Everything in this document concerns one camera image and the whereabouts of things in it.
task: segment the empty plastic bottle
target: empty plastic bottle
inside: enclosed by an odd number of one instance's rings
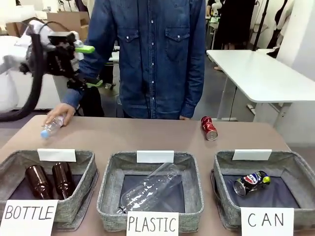
[[[41,137],[48,139],[57,133],[57,131],[63,126],[63,119],[64,116],[58,116],[54,118],[49,124],[45,124],[43,131],[40,132]]]
[[[173,163],[164,163],[134,188],[122,194],[117,213],[150,211],[181,181],[178,167]]]

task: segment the blue denim shirt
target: blue denim shirt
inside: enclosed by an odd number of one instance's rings
[[[86,44],[95,52],[80,61],[96,78],[120,44],[120,99],[134,118],[191,118],[204,81],[205,0],[96,0]],[[82,93],[68,89],[76,107]]]

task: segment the person's right hand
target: person's right hand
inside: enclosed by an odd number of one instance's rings
[[[47,114],[44,124],[49,124],[57,116],[65,115],[65,118],[63,120],[63,125],[67,125],[69,124],[69,121],[73,117],[74,113],[75,113],[75,109],[72,106],[66,103],[61,103]]]

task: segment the soda can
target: soda can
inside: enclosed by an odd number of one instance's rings
[[[270,181],[270,177],[264,171],[258,171],[235,180],[233,189],[237,195],[243,197],[250,192],[266,187]]]
[[[206,139],[214,141],[218,137],[217,129],[213,126],[211,117],[203,117],[201,119],[201,127],[205,132]]]

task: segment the paper sign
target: paper sign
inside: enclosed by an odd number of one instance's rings
[[[165,162],[174,162],[174,151],[137,151],[137,163]]]
[[[58,200],[8,200],[1,236],[50,236]]]
[[[271,149],[236,149],[233,161],[268,161]]]
[[[74,149],[39,148],[37,152],[40,161],[76,162]]]
[[[178,236],[178,213],[129,211],[127,236]]]
[[[293,236],[293,208],[241,207],[242,236]]]

